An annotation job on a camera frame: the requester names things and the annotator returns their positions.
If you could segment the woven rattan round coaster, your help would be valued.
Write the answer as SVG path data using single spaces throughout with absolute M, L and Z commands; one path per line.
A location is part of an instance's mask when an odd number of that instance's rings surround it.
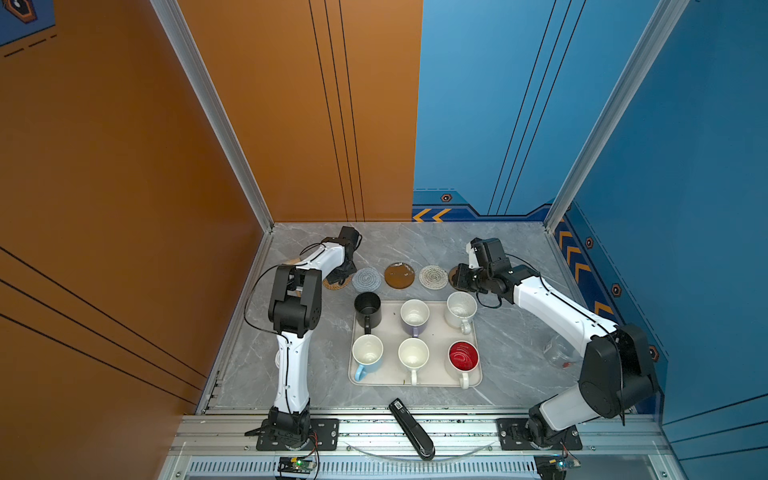
M 325 279 L 323 281 L 323 286 L 326 289 L 328 289 L 328 290 L 338 291 L 338 290 L 344 289 L 349 284 L 350 281 L 351 281 L 351 279 L 347 278 L 347 279 L 345 279 L 343 281 L 340 281 L 340 282 L 331 283 L 328 279 Z

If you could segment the clear glass round coaster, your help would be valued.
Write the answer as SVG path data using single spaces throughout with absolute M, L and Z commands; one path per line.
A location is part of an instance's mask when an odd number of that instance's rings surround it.
M 382 284 L 382 275 L 372 267 L 359 269 L 352 277 L 352 286 L 358 293 L 376 292 Z

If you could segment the black mug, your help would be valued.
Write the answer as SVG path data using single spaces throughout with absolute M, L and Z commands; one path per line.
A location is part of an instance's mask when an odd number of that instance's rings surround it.
M 354 300 L 355 319 L 365 334 L 371 334 L 382 321 L 381 299 L 374 292 L 360 293 Z

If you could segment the dark brown round wooden coaster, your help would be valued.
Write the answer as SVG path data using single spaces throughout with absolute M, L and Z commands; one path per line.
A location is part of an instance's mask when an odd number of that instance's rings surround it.
M 456 290 L 460 289 L 459 266 L 453 267 L 448 273 L 449 284 Z

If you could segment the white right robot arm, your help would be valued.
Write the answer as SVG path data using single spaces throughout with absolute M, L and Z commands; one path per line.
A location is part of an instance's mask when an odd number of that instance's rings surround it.
M 577 424 L 623 416 L 661 391 L 646 333 L 588 311 L 525 263 L 514 266 L 497 238 L 472 239 L 468 261 L 449 275 L 458 291 L 493 294 L 535 315 L 582 359 L 578 382 L 529 409 L 526 431 L 539 448 L 559 445 Z

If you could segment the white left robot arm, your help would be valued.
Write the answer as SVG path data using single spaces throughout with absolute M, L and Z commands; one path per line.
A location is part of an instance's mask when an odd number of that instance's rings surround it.
M 267 314 L 278 342 L 278 387 L 260 427 L 270 441 L 298 449 L 309 440 L 309 345 L 321 318 L 323 284 L 342 284 L 356 273 L 361 241 L 355 228 L 344 226 L 275 269 Z

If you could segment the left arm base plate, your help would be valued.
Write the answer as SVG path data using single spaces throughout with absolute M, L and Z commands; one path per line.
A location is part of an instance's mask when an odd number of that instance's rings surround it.
M 309 452 L 313 448 L 319 451 L 334 451 L 338 445 L 339 420 L 336 418 L 311 418 L 308 437 L 299 437 L 285 432 L 279 433 L 276 427 L 264 420 L 256 441 L 258 451 L 299 451 Z

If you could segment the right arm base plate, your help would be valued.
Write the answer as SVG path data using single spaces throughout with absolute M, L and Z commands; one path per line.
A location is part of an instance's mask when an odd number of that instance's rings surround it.
M 583 449 L 580 433 L 575 426 L 555 431 L 538 420 L 512 417 L 497 419 L 496 427 L 503 450 Z

